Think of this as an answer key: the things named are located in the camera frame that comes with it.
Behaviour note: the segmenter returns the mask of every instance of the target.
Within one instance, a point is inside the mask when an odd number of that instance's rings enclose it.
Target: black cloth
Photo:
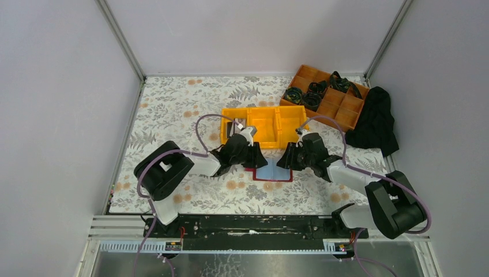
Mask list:
[[[381,87],[370,89],[355,130],[346,134],[347,144],[368,149],[380,148],[384,157],[399,150],[390,114],[390,96]]]

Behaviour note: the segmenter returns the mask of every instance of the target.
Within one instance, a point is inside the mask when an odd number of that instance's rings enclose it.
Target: blue folded cloth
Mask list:
[[[257,169],[256,178],[271,181],[289,181],[290,169],[283,169],[277,166],[280,158],[265,158],[267,166]]]

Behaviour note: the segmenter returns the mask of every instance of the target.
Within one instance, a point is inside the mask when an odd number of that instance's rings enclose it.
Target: orange compartment organizer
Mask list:
[[[312,82],[329,82],[330,76],[331,74],[327,72],[320,71],[316,68],[312,68],[311,66],[302,65],[297,71],[295,77],[292,79],[289,87],[299,88],[304,95],[307,93],[309,85]],[[307,116],[311,118],[316,115],[325,115],[336,120],[343,132],[353,130],[356,126],[358,118],[360,117],[360,113],[362,112],[365,97],[370,90],[369,88],[360,84],[355,85],[363,99],[355,97],[355,93],[353,92],[352,88],[350,88],[347,93],[343,93],[329,87],[326,89],[318,110],[311,111],[306,109]],[[280,99],[280,105],[292,107],[296,106],[296,104],[285,99],[285,94],[282,99]],[[336,128],[336,125],[327,119],[319,118],[317,121]]]
[[[304,106],[280,106],[263,108],[224,108],[222,114],[230,118],[245,118],[246,126],[255,126],[254,141],[261,149],[286,148],[287,143],[296,142],[299,136],[295,129],[307,119]],[[221,143],[228,140],[228,122],[221,119]]]

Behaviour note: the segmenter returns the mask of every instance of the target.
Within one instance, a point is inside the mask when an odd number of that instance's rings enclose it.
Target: floor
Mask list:
[[[351,81],[362,83],[360,77]],[[278,106],[292,77],[149,77],[137,111],[129,146],[110,198],[109,213],[142,213],[149,210],[136,193],[134,167],[158,146],[174,140],[181,149],[202,152],[194,133],[195,121],[222,108]],[[320,133],[330,154],[341,155],[343,145],[336,129],[318,122],[310,130]],[[199,125],[209,149],[220,145],[219,118]],[[265,157],[283,150],[263,151]],[[386,172],[380,149],[347,148],[352,164]],[[346,203],[367,203],[366,197],[346,184],[318,179],[311,170],[294,172],[293,182],[258,182],[243,167],[235,166],[220,178],[187,176],[172,194],[182,214],[329,214]]]

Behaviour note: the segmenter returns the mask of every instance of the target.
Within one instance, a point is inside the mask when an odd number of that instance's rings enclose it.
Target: purple cable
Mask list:
[[[208,152],[209,152],[209,150],[207,149],[207,146],[205,146],[204,142],[202,141],[202,138],[200,137],[200,135],[199,135],[199,133],[198,133],[198,124],[199,124],[200,120],[202,120],[202,119],[204,119],[204,118],[206,118],[206,117],[222,117],[222,118],[225,118],[225,119],[227,119],[227,120],[229,120],[229,121],[233,122],[233,123],[234,123],[234,124],[236,124],[236,125],[238,125],[238,123],[237,123],[236,121],[234,121],[232,118],[227,117],[227,116],[222,115],[222,114],[205,114],[205,115],[203,115],[203,116],[199,117],[199,118],[197,119],[197,122],[195,123],[195,133],[197,134],[197,138],[199,139],[200,144],[202,144],[202,146],[203,146],[203,148],[204,148],[205,152],[206,152],[206,153],[208,153]]]
[[[144,195],[141,193],[141,182],[142,180],[144,179],[144,177],[146,176],[146,173],[148,173],[148,170],[154,166],[156,163],[158,163],[162,158],[164,158],[165,156],[168,156],[170,154],[174,154],[174,153],[182,153],[182,154],[189,154],[189,155],[193,155],[193,156],[198,156],[198,157],[207,157],[209,155],[207,154],[198,154],[198,153],[193,153],[193,152],[190,152],[190,151],[187,151],[187,150],[181,150],[181,149],[175,149],[175,150],[170,150],[170,151],[167,151],[165,153],[162,153],[160,154],[158,157],[156,157],[155,159],[153,159],[150,163],[148,163],[148,165],[144,168],[144,170],[142,171],[141,175],[139,176],[139,179],[138,179],[138,184],[136,186],[136,192],[137,194],[142,197],[142,198],[146,198],[148,199],[148,203],[149,203],[149,206],[151,207],[151,213],[153,214],[154,218],[153,218],[153,223],[151,223],[151,227],[148,229],[148,232],[146,232],[146,235],[144,236],[144,238],[142,239],[141,241],[141,244],[139,245],[138,247],[138,251],[136,252],[136,257],[134,258],[134,265],[133,265],[133,277],[136,276],[136,265],[137,265],[137,260],[139,258],[139,254],[141,253],[141,249],[142,249],[142,246],[144,245],[144,243],[146,242],[146,240],[148,239],[149,235],[151,234],[151,232],[153,231],[153,229],[155,228],[155,225],[156,225],[156,210],[155,210],[155,206],[153,205],[153,203],[151,202],[151,199],[148,195]],[[175,276],[175,272],[174,272],[174,269],[173,269],[173,266],[170,264],[172,270],[172,277]]]
[[[373,263],[373,264],[376,264],[376,265],[380,265],[381,267],[384,267],[386,270],[388,270],[394,277],[397,277],[397,274],[392,270],[392,268],[388,267],[385,264],[382,264],[379,261],[374,261],[374,260],[367,259],[367,258],[350,258],[350,259],[349,258],[346,258],[346,259],[341,259],[341,261],[338,260],[338,259],[327,259],[327,260],[324,260],[324,261],[325,262],[328,262],[328,263],[338,263],[338,262],[350,262],[350,261],[355,261],[355,260],[366,261],[368,263]]]
[[[315,117],[311,117],[309,118],[308,120],[306,120],[304,123],[302,123],[302,125],[299,127],[299,129],[302,129],[304,128],[304,126],[306,126],[306,124],[309,123],[309,121],[313,120],[313,119],[318,119],[318,118],[326,118],[327,120],[333,122],[335,125],[336,125],[336,129],[338,129],[338,131],[340,131],[340,135],[341,135],[341,139],[343,140],[343,163],[345,165],[347,165],[347,140],[345,139],[345,134],[343,133],[343,131],[341,130],[341,127],[340,125],[338,124],[338,122],[336,122],[336,120],[334,120],[333,118],[331,117],[327,117],[325,115],[316,115]]]
[[[175,267],[173,266],[173,263],[166,257],[163,257],[163,259],[164,259],[164,261],[167,261],[168,265],[170,266],[171,276],[175,277]]]
[[[380,178],[382,180],[385,180],[385,181],[388,181],[396,186],[398,186],[400,189],[402,189],[403,191],[407,192],[409,195],[411,195],[414,199],[416,199],[416,201],[421,205],[422,209],[424,210],[424,212],[426,213],[426,226],[424,228],[422,228],[421,230],[419,231],[406,231],[406,233],[408,234],[423,234],[425,233],[426,231],[428,231],[428,229],[430,229],[431,227],[431,212],[430,210],[428,209],[428,206],[426,206],[426,203],[421,200],[421,198],[419,198],[418,195],[416,195],[416,193],[412,192],[410,189],[406,188],[403,184],[397,182],[397,181],[394,181],[386,176],[382,176],[382,175],[379,175],[379,174],[376,174],[376,173],[373,173],[373,172],[370,172],[368,170],[365,170],[365,169],[360,169],[358,167],[355,167],[355,166],[351,166],[350,164],[347,164],[347,141],[345,139],[345,134],[343,133],[343,131],[341,130],[340,128],[340,125],[338,124],[338,122],[336,122],[333,118],[330,118],[330,117],[326,117],[324,115],[316,115],[315,117],[311,117],[309,118],[308,120],[306,120],[299,128],[302,129],[304,126],[306,126],[306,124],[313,120],[313,119],[317,119],[317,118],[326,118],[328,119],[329,121],[333,122],[335,125],[336,125],[336,128],[338,129],[338,131],[340,131],[340,134],[341,134],[341,138],[343,140],[343,163],[345,164],[345,166],[349,169],[353,169],[355,171],[358,171],[360,173],[363,173],[365,175],[371,175],[373,177],[376,177],[376,178]]]
[[[358,264],[360,265],[360,267],[363,269],[363,271],[365,271],[365,273],[366,273],[366,274],[367,274],[369,277],[373,277],[373,276],[372,276],[372,275],[371,275],[371,274],[370,274],[370,273],[367,271],[367,269],[366,269],[366,268],[363,266],[363,264],[362,264],[362,260],[367,260],[367,259],[364,259],[364,258],[358,258],[358,254],[357,254],[357,252],[356,252],[356,243],[358,242],[358,237],[360,237],[360,234],[361,234],[363,231],[365,231],[365,228],[360,229],[360,231],[359,231],[358,233],[356,233],[356,236],[355,236],[355,242],[353,243],[353,253],[355,254],[355,257],[357,257],[357,258],[356,258],[356,261],[358,262]],[[397,277],[396,273],[395,273],[393,270],[391,270],[391,269],[390,269],[390,268],[389,268],[387,265],[382,264],[382,263],[380,263],[379,261],[374,261],[374,260],[370,260],[370,259],[369,259],[368,261],[369,261],[369,262],[371,262],[371,263],[378,264],[378,265],[380,265],[380,266],[382,266],[382,267],[386,268],[387,270],[389,270],[389,271],[390,271],[390,273],[392,273],[392,275],[394,275],[395,277]]]
[[[390,183],[393,183],[394,185],[398,186],[399,188],[401,188],[403,191],[407,192],[409,195],[411,195],[414,199],[416,199],[416,201],[421,205],[421,207],[423,208],[423,210],[425,211],[426,213],[426,226],[424,226],[421,230],[419,231],[406,231],[405,233],[408,233],[408,234],[423,234],[425,233],[426,231],[428,231],[428,229],[430,229],[431,227],[431,212],[430,210],[428,209],[428,207],[426,207],[426,204],[424,203],[423,200],[421,200],[421,198],[419,198],[418,195],[416,195],[416,193],[412,192],[410,189],[406,188],[403,184],[397,182],[397,181],[394,181],[386,176],[382,176],[382,175],[379,175],[377,173],[371,173],[370,171],[367,171],[365,169],[360,169],[358,167],[355,167],[355,166],[351,166],[350,164],[347,164],[347,168],[349,169],[353,169],[355,171],[358,171],[360,173],[363,173],[365,175],[372,175],[373,177],[376,177],[376,178],[380,178],[382,180],[385,180],[385,181],[388,181]]]

